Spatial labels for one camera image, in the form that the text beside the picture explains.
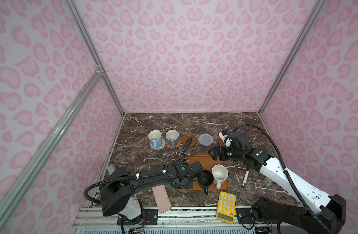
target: purple mug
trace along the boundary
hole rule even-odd
[[[171,148],[175,149],[175,147],[179,143],[179,133],[177,132],[177,130],[167,131],[166,140],[167,140],[167,143],[171,146]]]

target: pink wall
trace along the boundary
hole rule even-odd
[[[264,119],[290,169],[347,200],[358,234],[358,1],[331,0]]]
[[[315,0],[76,0],[126,112],[259,110]]]
[[[94,71],[61,0],[0,1],[0,201]]]
[[[96,181],[120,115],[100,81],[2,234],[68,233],[86,187]]]

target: brown marble surface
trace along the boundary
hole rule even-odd
[[[198,137],[202,133],[213,136],[216,143],[218,133],[224,128],[234,129],[241,124],[263,125],[257,113],[169,113],[169,114],[127,114],[120,130],[116,147],[109,164],[118,167],[126,167],[127,171],[145,171],[161,168],[161,163],[170,163],[181,153],[183,145],[172,150],[167,147],[162,150],[153,150],[149,146],[148,133],[154,129],[165,133],[170,129],[179,132],[180,138],[185,134],[194,134]],[[273,147],[267,138],[257,129],[246,127],[243,129],[254,147],[264,146],[271,152]],[[197,143],[187,150],[186,155],[207,155],[211,146],[202,146]],[[245,171],[235,168],[232,161],[226,161],[228,169],[229,187],[226,192],[236,195],[237,206],[249,206],[260,197],[266,197],[273,201],[297,205],[295,199],[288,195],[280,186],[269,182],[266,177],[254,170],[250,171],[246,188],[241,184]],[[173,207],[181,206],[215,206],[218,201],[219,191],[204,192],[179,192],[177,189],[166,186],[168,197]],[[145,190],[134,195],[142,201],[145,207],[154,207],[156,202],[152,190]]]

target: black mug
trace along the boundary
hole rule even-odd
[[[200,188],[204,189],[205,195],[209,194],[208,187],[212,185],[213,180],[213,174],[208,170],[204,170],[203,174],[197,179]]]

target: orange tray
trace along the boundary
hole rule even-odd
[[[208,171],[212,171],[212,168],[217,165],[225,165],[224,161],[214,161],[212,157],[210,157],[209,155],[196,155],[196,156],[186,156],[186,159],[188,159],[188,163],[194,163],[196,161],[199,161],[201,163],[201,166],[204,168],[204,170],[208,170]],[[224,191],[228,189],[228,179],[226,179],[226,181],[221,185],[221,189],[219,191]],[[198,191],[204,191],[203,189],[200,188],[199,184],[197,181],[193,182],[193,189],[190,190],[180,190],[178,189],[180,192],[198,192]],[[209,191],[217,191],[217,185],[213,184],[210,185],[208,187]]]

